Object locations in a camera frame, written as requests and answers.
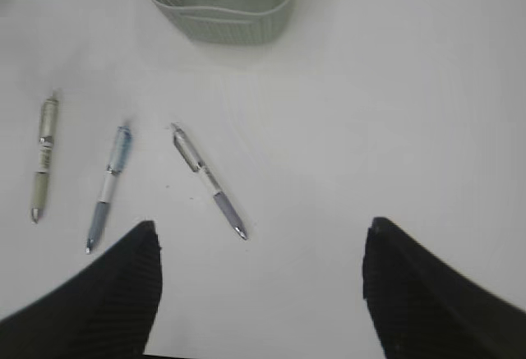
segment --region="pen tip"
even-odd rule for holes
[[[40,210],[32,209],[31,210],[31,222],[36,225],[39,222],[39,219],[40,219]]]
[[[85,253],[89,255],[92,249],[93,249],[93,240],[89,239],[87,244],[85,245]]]
[[[248,236],[247,234],[243,231],[243,229],[241,229],[240,227],[236,226],[234,229],[236,229],[236,232],[238,232],[238,235],[240,238],[242,238],[243,240],[248,240]]]

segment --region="blue pen cap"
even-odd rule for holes
[[[111,157],[109,158],[108,171],[113,174],[119,174],[126,164],[126,159],[132,146],[132,133],[128,125],[119,127],[117,136],[113,143]]]

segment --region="beige pen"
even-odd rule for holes
[[[58,100],[57,93],[47,99],[40,112],[39,129],[39,167],[35,173],[33,197],[31,200],[31,220],[38,223],[46,206],[49,181],[49,165],[57,126]]]

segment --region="ribbed container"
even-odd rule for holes
[[[294,0],[153,0],[189,38],[263,44],[282,33]]]

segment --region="retractable pen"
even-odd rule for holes
[[[51,153],[57,127],[58,100],[57,94],[47,99],[40,111],[39,129],[39,167],[35,173],[33,183],[33,196],[31,199],[31,221],[38,223],[44,212],[48,197],[49,167],[51,165]]]
[[[113,197],[115,184],[117,183],[117,177],[124,169],[131,145],[132,134],[130,133],[130,128],[127,125],[119,127],[115,142],[113,143],[113,150],[109,157],[106,174],[104,175],[102,191],[99,195],[99,201],[95,206],[90,231],[88,232],[88,241],[85,246],[86,254],[90,254],[93,251],[102,236],[106,218],[108,217],[109,205]]]
[[[247,240],[248,235],[243,226],[242,220],[239,218],[232,203],[230,203],[230,200],[224,194],[223,189],[219,186],[217,180],[208,169],[208,166],[206,166],[202,157],[197,153],[197,150],[190,142],[190,139],[188,139],[187,134],[175,123],[172,124],[172,128],[173,144],[178,149],[179,153],[181,153],[181,156],[187,161],[190,169],[194,173],[199,174],[202,181],[209,188],[211,195],[214,197],[215,203],[224,214],[233,230],[235,230],[243,240]]]

